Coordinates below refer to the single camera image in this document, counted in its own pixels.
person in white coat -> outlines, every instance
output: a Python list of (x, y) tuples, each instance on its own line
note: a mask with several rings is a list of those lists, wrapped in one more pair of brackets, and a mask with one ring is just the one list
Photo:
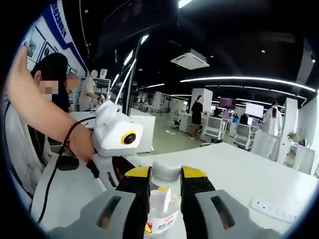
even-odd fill
[(89, 111), (91, 109), (91, 101), (97, 99), (98, 102), (103, 99), (94, 93), (94, 88), (96, 86), (93, 79), (98, 77), (98, 72), (93, 70), (91, 75), (88, 76), (81, 85), (81, 92), (79, 97), (80, 111)]
[(282, 129), (282, 116), (277, 107), (277, 101), (272, 101), (272, 106), (264, 114), (263, 118), (263, 132), (278, 136)]

black ceiling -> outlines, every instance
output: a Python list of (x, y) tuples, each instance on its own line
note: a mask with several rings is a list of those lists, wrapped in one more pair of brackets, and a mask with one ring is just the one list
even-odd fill
[[(119, 42), (117, 63), (114, 51), (96, 58), (102, 23), (122, 5), (149, 0), (81, 0), (63, 1), (66, 20), (73, 40), (90, 70), (108, 69), (113, 79), (140, 36), (149, 38), (137, 55), (135, 81), (138, 87), (165, 83), (150, 88), (167, 94), (191, 94), (192, 88), (208, 88), (218, 96), (252, 99), (280, 104), (286, 96), (280, 93), (238, 87), (208, 87), (208, 85), (249, 86), (288, 92), (308, 99), (316, 93), (282, 84), (260, 81), (219, 80), (180, 83), (180, 80), (210, 76), (254, 76), (281, 79), (319, 88), (319, 66), (313, 63), (306, 79), (297, 79), (304, 47), (313, 57), (319, 55), (319, 31), (314, 6), (305, 1), (280, 0), (193, 0), (178, 10), (178, 21), (149, 29)], [(210, 67), (187, 70), (170, 60), (194, 49), (204, 55)]]

power strip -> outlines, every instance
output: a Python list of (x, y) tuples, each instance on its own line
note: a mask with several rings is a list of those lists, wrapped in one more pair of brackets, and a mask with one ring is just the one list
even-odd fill
[(271, 205), (264, 203), (256, 198), (253, 199), (253, 201), (250, 204), (250, 207), (269, 217), (272, 217), (287, 223), (294, 223), (299, 217), (291, 213), (281, 212), (273, 208)]

black cable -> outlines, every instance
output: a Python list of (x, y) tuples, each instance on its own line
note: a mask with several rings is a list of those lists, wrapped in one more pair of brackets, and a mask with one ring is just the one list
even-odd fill
[(40, 217), (39, 217), (39, 219), (38, 219), (38, 221), (37, 221), (38, 224), (41, 223), (41, 221), (42, 221), (42, 219), (43, 219), (43, 216), (44, 216), (44, 213), (45, 213), (45, 209), (46, 209), (46, 204), (47, 204), (47, 201), (48, 201), (48, 195), (49, 195), (50, 186), (51, 186), (53, 177), (54, 177), (54, 175), (55, 175), (55, 172), (56, 172), (56, 170), (57, 170), (57, 162), (58, 162), (58, 160), (59, 160), (59, 159), (61, 158), (61, 156), (62, 156), (62, 153), (63, 153), (64, 148), (65, 148), (65, 145), (66, 145), (66, 141), (68, 140), (68, 138), (69, 138), (71, 132), (73, 131), (73, 129), (74, 129), (77, 125), (79, 125), (80, 123), (82, 123), (82, 122), (84, 122), (84, 121), (92, 120), (92, 119), (95, 119), (95, 117), (89, 117), (89, 118), (86, 118), (86, 119), (82, 119), (82, 120), (76, 122), (74, 125), (72, 125), (72, 127), (69, 129), (69, 131), (68, 131), (68, 133), (67, 133), (67, 135), (66, 135), (66, 137), (65, 137), (65, 139), (64, 139), (63, 145), (60, 147), (58, 159), (57, 159), (56, 162), (55, 162), (55, 166), (54, 166), (53, 172), (52, 172), (51, 177), (50, 177), (50, 179), (49, 179), (49, 182), (48, 182), (48, 184), (47, 184), (47, 186), (46, 186), (42, 212), (41, 212), (41, 215), (40, 215)]

potted plant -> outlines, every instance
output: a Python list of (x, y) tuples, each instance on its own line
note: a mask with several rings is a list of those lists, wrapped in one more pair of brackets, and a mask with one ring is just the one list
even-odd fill
[(289, 132), (287, 136), (288, 136), (288, 140), (292, 142), (297, 142), (299, 138), (298, 133), (293, 131)]

